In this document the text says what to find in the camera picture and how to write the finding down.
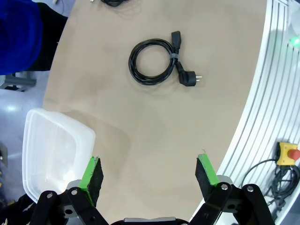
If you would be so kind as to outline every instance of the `clear plastic box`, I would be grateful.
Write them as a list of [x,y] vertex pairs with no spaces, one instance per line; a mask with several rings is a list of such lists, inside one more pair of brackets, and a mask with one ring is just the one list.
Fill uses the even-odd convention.
[[80,180],[92,155],[95,132],[59,112],[32,109],[27,113],[22,154],[26,194],[35,202],[46,190],[57,194]]

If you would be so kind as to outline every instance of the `beige tabletop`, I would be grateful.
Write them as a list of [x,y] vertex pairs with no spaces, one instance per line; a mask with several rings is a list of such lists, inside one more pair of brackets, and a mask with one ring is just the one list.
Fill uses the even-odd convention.
[[[240,120],[258,59],[266,1],[130,0],[112,8],[78,0],[60,40],[44,108],[96,132],[94,156],[104,182],[97,208],[111,223],[124,217],[189,220],[202,199],[196,157],[218,169]],[[176,70],[156,86],[128,70],[133,47],[171,41],[180,30],[180,61],[203,78],[178,82]],[[139,70],[155,75],[168,55],[150,47]]]

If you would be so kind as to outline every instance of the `red button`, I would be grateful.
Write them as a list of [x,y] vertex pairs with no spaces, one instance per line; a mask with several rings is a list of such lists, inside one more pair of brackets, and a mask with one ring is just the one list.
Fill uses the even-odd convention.
[[300,151],[297,150],[297,149],[289,150],[289,151],[287,152],[287,156],[288,156],[289,158],[292,158],[293,160],[297,161],[298,158],[300,158]]

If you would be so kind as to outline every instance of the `yellow emergency stop housing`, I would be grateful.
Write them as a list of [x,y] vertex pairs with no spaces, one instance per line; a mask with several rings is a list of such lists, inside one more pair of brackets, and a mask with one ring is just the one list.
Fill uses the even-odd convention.
[[298,149],[297,144],[280,142],[280,157],[277,161],[277,165],[295,165],[296,161],[287,156],[289,150]]

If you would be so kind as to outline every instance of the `gray stool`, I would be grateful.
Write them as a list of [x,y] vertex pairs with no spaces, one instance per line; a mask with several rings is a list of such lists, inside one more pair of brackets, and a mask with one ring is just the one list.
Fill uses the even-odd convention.
[[28,88],[34,87],[37,84],[36,79],[32,79],[30,72],[25,72],[26,77],[16,77],[12,75],[1,75],[0,76],[0,89],[25,91]]

